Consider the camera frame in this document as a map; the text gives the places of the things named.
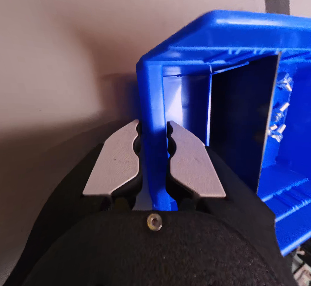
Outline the small silver bolt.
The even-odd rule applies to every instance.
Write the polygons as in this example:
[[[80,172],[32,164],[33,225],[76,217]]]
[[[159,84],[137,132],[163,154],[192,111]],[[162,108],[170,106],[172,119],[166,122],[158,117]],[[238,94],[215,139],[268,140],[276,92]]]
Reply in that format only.
[[[272,124],[268,129],[268,136],[280,143],[283,139],[283,132],[285,129],[285,124]]]
[[[288,109],[290,103],[285,102],[279,107],[273,109],[271,114],[271,122],[278,123],[280,122],[286,115],[286,110]]]
[[[277,76],[276,85],[280,89],[287,90],[288,92],[292,92],[293,87],[293,79],[287,72],[280,72]]]

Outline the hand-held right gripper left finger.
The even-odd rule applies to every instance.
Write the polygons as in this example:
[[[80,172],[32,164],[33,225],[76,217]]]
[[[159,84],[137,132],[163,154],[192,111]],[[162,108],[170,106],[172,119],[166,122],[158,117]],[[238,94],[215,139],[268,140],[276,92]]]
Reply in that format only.
[[[141,125],[133,120],[114,132],[92,169],[82,194],[84,196],[135,197],[142,189]]]

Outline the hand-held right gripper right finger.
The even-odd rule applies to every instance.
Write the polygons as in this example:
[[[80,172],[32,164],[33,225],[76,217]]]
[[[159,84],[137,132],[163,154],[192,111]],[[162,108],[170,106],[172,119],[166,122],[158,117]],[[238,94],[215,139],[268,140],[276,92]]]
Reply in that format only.
[[[204,143],[174,121],[167,123],[166,190],[172,198],[225,198]]]

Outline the blue plastic bin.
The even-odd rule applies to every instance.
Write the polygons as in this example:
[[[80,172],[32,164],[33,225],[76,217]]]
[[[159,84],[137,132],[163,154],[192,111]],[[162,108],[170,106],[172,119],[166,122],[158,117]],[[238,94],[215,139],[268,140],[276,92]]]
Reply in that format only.
[[[153,208],[173,210],[165,191],[166,125],[174,121],[209,146],[212,76],[280,54],[273,108],[290,105],[280,143],[267,136],[257,195],[275,214],[283,256],[310,239],[310,19],[280,14],[211,11],[143,55],[136,65],[147,179]]]

